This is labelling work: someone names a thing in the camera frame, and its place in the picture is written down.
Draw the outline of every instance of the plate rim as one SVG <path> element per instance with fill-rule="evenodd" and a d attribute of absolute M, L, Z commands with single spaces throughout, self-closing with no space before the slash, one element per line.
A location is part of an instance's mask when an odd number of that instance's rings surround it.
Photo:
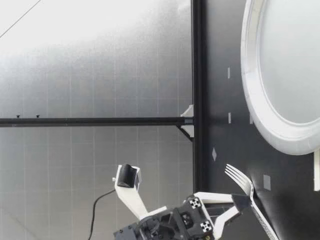
<path fill-rule="evenodd" d="M 241 76 L 245 100 L 253 122 L 265 140 L 290 155 L 304 155 L 320 147 L 320 118 L 296 123 L 283 118 L 271 104 L 261 77 L 260 31 L 266 2 L 247 0 L 241 31 Z"/>

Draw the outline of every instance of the fork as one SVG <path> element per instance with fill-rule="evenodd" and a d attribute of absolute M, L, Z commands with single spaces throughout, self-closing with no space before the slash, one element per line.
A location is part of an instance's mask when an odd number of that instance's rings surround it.
<path fill-rule="evenodd" d="M 243 174 L 240 170 L 236 169 L 234 166 L 231 166 L 230 164 L 227 164 L 225 167 L 225 174 L 227 174 L 233 181 L 235 181 L 236 184 L 239 185 L 239 187 L 244 191 L 244 193 L 250 197 L 251 200 L 251 207 L 255 214 L 255 216 L 258 218 L 260 224 L 262 225 L 264 231 L 268 235 L 268 237 L 271 240 L 279 240 L 277 237 L 275 231 L 263 215 L 263 213 L 258 208 L 257 204 L 254 200 L 254 184 L 252 181 Z"/>

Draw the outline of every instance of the black cable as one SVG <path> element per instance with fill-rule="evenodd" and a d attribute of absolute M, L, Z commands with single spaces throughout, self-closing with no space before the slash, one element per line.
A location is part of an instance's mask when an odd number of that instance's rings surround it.
<path fill-rule="evenodd" d="M 38 3 L 40 3 L 41 0 L 38 0 L 31 8 L 29 8 L 21 17 L 17 19 L 7 30 L 4 31 L 0 35 L 0 38 L 2 38 L 10 29 L 12 29 L 25 15 L 27 15 Z"/>
<path fill-rule="evenodd" d="M 91 227 L 90 227 L 90 235 L 89 235 L 89 238 L 88 240 L 91 239 L 92 237 L 92 234 L 94 232 L 94 224 L 95 224 L 95 216 L 96 216 L 96 205 L 97 205 L 97 202 L 102 199 L 104 196 L 107 196 L 109 194 L 112 194 L 113 192 L 115 192 L 116 190 L 113 189 L 112 191 L 109 191 L 103 195 L 101 195 L 100 197 L 98 197 L 95 201 L 94 201 L 94 204 L 93 204 L 93 209 L 92 209 L 92 220 L 91 220 Z"/>

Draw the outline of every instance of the white plate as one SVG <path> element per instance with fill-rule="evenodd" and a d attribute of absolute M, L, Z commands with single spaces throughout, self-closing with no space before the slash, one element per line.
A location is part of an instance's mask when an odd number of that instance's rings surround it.
<path fill-rule="evenodd" d="M 320 0 L 247 0 L 241 36 L 246 102 L 281 152 L 320 147 Z"/>

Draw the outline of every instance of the black metal bar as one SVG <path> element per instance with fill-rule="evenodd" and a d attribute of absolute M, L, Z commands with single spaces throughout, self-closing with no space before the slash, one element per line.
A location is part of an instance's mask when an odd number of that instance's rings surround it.
<path fill-rule="evenodd" d="M 1 127 L 182 126 L 192 117 L 0 118 Z"/>
<path fill-rule="evenodd" d="M 205 191 L 207 181 L 204 173 L 204 162 L 208 157 L 206 140 L 208 139 L 208 124 L 206 124 L 206 86 L 204 84 L 204 1 L 191 0 L 192 19 L 192 82 L 193 82 L 193 110 L 194 110 L 194 140 L 193 140 L 193 190 Z"/>

